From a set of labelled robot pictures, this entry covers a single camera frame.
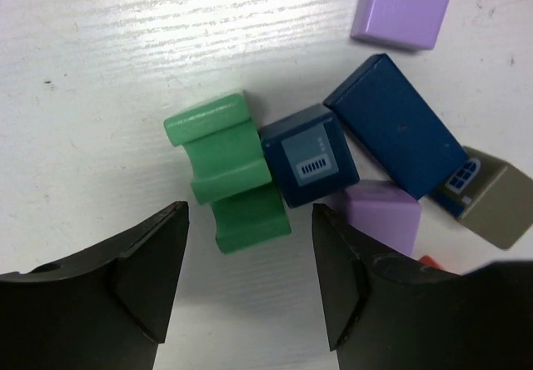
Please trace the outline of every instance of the dark blue rectangular block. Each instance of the dark blue rectangular block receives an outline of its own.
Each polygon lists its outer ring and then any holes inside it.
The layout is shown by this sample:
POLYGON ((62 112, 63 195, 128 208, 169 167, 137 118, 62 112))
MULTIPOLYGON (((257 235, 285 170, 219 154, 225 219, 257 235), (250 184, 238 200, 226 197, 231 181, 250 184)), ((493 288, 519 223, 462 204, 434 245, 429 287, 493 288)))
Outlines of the dark blue rectangular block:
POLYGON ((320 103, 259 130, 272 178, 290 208, 359 182, 335 113, 320 103))
POLYGON ((466 152, 385 54, 364 62, 324 104, 412 197, 468 160, 466 152))

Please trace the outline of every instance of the purple block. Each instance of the purple block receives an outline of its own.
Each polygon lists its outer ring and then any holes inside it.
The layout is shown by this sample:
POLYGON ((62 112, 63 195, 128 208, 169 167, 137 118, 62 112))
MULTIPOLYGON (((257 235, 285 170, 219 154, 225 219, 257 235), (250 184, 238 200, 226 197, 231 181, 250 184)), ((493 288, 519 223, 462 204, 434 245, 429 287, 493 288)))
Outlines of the purple block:
POLYGON ((359 0, 351 36, 406 49, 433 49, 450 0, 359 0))
POLYGON ((360 181, 335 195, 333 208, 359 231, 410 256, 422 208, 407 192, 388 181, 360 181))

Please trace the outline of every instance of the wooden toy block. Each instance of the wooden toy block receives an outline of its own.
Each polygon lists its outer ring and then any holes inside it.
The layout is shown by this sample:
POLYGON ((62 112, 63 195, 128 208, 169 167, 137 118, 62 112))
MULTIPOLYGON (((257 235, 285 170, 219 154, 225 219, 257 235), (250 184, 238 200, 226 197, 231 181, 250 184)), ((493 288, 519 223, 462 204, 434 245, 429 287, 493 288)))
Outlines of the wooden toy block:
POLYGON ((399 48, 433 49, 450 0, 359 0, 351 36, 399 48))
POLYGON ((198 203, 211 204, 223 253, 291 233, 241 94, 195 106, 164 126, 172 145, 183 145, 191 159, 192 191, 198 203))
POLYGON ((333 208, 354 228, 399 253, 411 255, 422 209, 393 182, 361 180, 332 199, 333 208))
POLYGON ((280 193, 273 183, 213 202, 217 245, 233 253, 291 233, 280 193))
POLYGON ((324 104, 415 199, 436 189, 468 160, 461 145, 385 54, 366 60, 324 104))
POLYGON ((335 114, 313 105, 260 130, 263 152, 290 208, 359 181, 335 114))
POLYGON ((433 258, 429 255, 422 256, 419 262, 424 263, 428 266, 431 266, 432 268, 438 268, 439 270, 444 270, 444 268, 439 263, 435 262, 435 260, 433 260, 433 258))
POLYGON ((257 129, 241 94, 196 106, 164 122, 172 145, 191 159, 192 191, 212 203, 271 181, 257 129))
POLYGON ((509 249, 533 224, 533 180, 504 160, 465 150, 470 160, 431 197, 471 231, 509 249))

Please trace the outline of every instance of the white table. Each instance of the white table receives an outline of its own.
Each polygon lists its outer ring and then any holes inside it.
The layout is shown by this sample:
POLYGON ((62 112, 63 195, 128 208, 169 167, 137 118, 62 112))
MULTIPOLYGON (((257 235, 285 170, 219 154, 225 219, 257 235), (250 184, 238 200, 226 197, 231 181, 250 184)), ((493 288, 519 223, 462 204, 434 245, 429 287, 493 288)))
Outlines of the white table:
MULTIPOLYGON (((0 0, 0 273, 26 272, 174 200, 191 230, 156 369, 336 369, 311 244, 294 233, 223 256, 162 120, 247 90, 260 124, 320 102, 380 52, 348 38, 357 0, 0 0)), ((465 144, 533 175, 533 0, 451 0, 436 49, 389 52, 465 144)), ((383 178, 351 147, 364 178, 383 178)), ((416 242, 466 272, 503 252, 429 201, 416 242)))

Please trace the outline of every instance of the red block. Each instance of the red block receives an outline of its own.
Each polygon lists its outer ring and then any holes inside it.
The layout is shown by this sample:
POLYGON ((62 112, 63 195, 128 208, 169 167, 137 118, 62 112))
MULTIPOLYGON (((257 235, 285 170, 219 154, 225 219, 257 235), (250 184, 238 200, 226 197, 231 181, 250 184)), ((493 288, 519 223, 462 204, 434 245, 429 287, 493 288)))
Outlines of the red block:
POLYGON ((433 268, 438 268, 439 270, 444 270, 444 268, 442 268, 442 266, 435 262, 430 256, 428 255, 425 255, 425 256, 422 256, 420 258, 420 263, 424 263, 424 264, 427 264, 428 266, 432 266, 433 268))

